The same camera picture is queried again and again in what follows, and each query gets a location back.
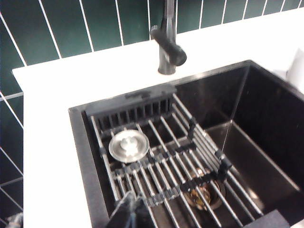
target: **sink drain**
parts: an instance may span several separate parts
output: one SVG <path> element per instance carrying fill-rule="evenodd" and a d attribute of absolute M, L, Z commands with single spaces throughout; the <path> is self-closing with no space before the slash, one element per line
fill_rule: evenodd
<path fill-rule="evenodd" d="M 196 169 L 197 172 L 201 177 L 204 176 L 203 171 L 200 168 Z M 192 177 L 196 177 L 194 172 L 191 172 Z M 226 189 L 225 186 L 218 181 L 214 181 L 216 187 L 220 190 L 222 195 L 225 197 L 226 196 Z M 222 204 L 222 200 L 216 193 L 216 191 L 213 189 L 213 187 L 208 183 L 205 184 L 204 186 L 200 187 L 200 190 L 202 191 L 204 198 L 206 199 L 207 203 L 211 206 L 212 209 L 218 208 Z M 188 192 L 186 195 L 186 200 L 187 202 L 193 206 L 196 207 L 199 210 L 207 210 L 203 200 L 201 199 L 199 193 L 196 190 L 192 190 Z"/>

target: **backsplash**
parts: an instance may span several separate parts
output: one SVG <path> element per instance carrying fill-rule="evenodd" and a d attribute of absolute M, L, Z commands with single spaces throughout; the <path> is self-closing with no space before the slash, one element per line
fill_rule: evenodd
<path fill-rule="evenodd" d="M 304 0 L 176 0 L 177 33 L 304 7 Z M 0 0 L 0 228 L 22 211 L 23 93 L 11 70 L 151 39 L 163 0 Z"/>

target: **dish rack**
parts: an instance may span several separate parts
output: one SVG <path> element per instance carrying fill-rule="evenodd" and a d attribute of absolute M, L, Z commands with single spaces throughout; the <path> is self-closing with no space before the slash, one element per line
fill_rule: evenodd
<path fill-rule="evenodd" d="M 225 208 L 238 227 L 263 216 L 232 172 L 233 164 L 196 122 L 173 86 L 151 87 L 114 99 L 115 102 L 105 102 L 103 107 L 93 105 L 86 110 L 98 141 L 113 203 L 132 191 L 144 198 L 155 227 L 162 227 L 161 222 L 168 220 L 176 228 L 206 227 L 204 223 L 220 228 L 224 217 L 213 208 L 212 201 L 205 199 L 202 190 L 208 185 L 220 200 L 222 210 Z M 109 157 L 107 147 L 115 134 L 126 129 L 138 130 L 150 141 L 147 155 L 129 164 Z M 190 205 L 191 191 L 198 193 L 204 209 Z M 241 220 L 239 213 L 246 214 L 248 219 Z"/>

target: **drain strainer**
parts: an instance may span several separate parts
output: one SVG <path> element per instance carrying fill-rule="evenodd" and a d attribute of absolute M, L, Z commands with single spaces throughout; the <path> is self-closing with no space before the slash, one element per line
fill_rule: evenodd
<path fill-rule="evenodd" d="M 147 136 L 137 130 L 124 130 L 116 134 L 109 144 L 109 152 L 116 160 L 124 163 L 143 158 L 149 149 Z"/>
<path fill-rule="evenodd" d="M 204 176 L 203 171 L 200 168 L 196 169 L 199 175 L 202 177 Z M 196 177 L 194 172 L 191 172 L 191 175 L 193 177 Z M 219 189 L 221 194 L 225 197 L 226 195 L 226 189 L 225 186 L 219 182 L 219 181 L 214 181 L 216 187 Z M 222 204 L 222 200 L 220 197 L 217 195 L 216 191 L 211 187 L 211 185 L 205 184 L 204 186 L 200 187 L 201 192 L 203 193 L 207 203 L 211 206 L 212 209 L 218 208 Z M 186 194 L 186 200 L 188 203 L 196 207 L 199 210 L 207 210 L 203 200 L 199 196 L 199 193 L 196 190 L 192 190 L 191 192 Z"/>

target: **dark green subway tile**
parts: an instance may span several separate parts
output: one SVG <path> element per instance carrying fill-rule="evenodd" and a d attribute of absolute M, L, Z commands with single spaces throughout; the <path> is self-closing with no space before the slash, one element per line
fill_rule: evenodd
<path fill-rule="evenodd" d="M 298 8 L 299 3 L 300 0 L 286 0 L 283 6 L 283 11 L 296 9 Z"/>
<path fill-rule="evenodd" d="M 5 228 L 6 225 L 7 225 L 7 224 L 5 224 L 4 222 L 2 222 L 2 221 L 0 220 L 0 228 Z"/>
<path fill-rule="evenodd" d="M 243 18 L 246 0 L 227 0 L 224 23 Z"/>
<path fill-rule="evenodd" d="M 21 207 L 23 207 L 23 180 L 2 187 Z"/>
<path fill-rule="evenodd" d="M 146 0 L 118 0 L 119 15 L 125 45 L 149 39 Z"/>
<path fill-rule="evenodd" d="M 0 218 L 7 218 L 9 216 L 22 212 L 22 210 L 17 205 L 15 205 L 13 201 L 11 201 L 10 198 L 8 198 L 1 190 L 0 200 L 0 207 L 2 205 L 5 205 L 5 207 L 0 208 Z"/>
<path fill-rule="evenodd" d="M 82 0 L 94 50 L 121 45 L 114 0 Z"/>
<path fill-rule="evenodd" d="M 9 100 L 15 113 L 22 118 L 23 97 Z M 14 161 L 20 170 L 23 170 L 23 129 L 4 101 L 0 102 L 0 146 Z"/>
<path fill-rule="evenodd" d="M 280 12 L 283 0 L 268 0 L 264 15 Z"/>
<path fill-rule="evenodd" d="M 199 28 L 201 0 L 179 0 L 177 32 L 187 32 Z"/>
<path fill-rule="evenodd" d="M 21 92 L 11 70 L 22 67 L 23 63 L 3 23 L 0 23 L 0 45 L 0 90 L 4 95 Z"/>
<path fill-rule="evenodd" d="M 222 22 L 225 0 L 204 0 L 201 27 L 218 25 Z"/>
<path fill-rule="evenodd" d="M 164 10 L 164 0 L 149 0 L 150 4 L 150 23 L 151 26 L 161 26 Z"/>
<path fill-rule="evenodd" d="M 7 156 L 0 150 L 0 184 L 20 177 L 22 177 L 20 172 L 15 168 L 13 163 L 10 162 Z"/>
<path fill-rule="evenodd" d="M 248 0 L 245 19 L 262 15 L 265 0 Z"/>
<path fill-rule="evenodd" d="M 43 0 L 62 57 L 91 52 L 78 0 Z"/>
<path fill-rule="evenodd" d="M 28 65 L 58 59 L 37 0 L 2 1 L 1 12 Z"/>
<path fill-rule="evenodd" d="M 23 124 L 23 96 L 8 99 L 7 101 Z"/>

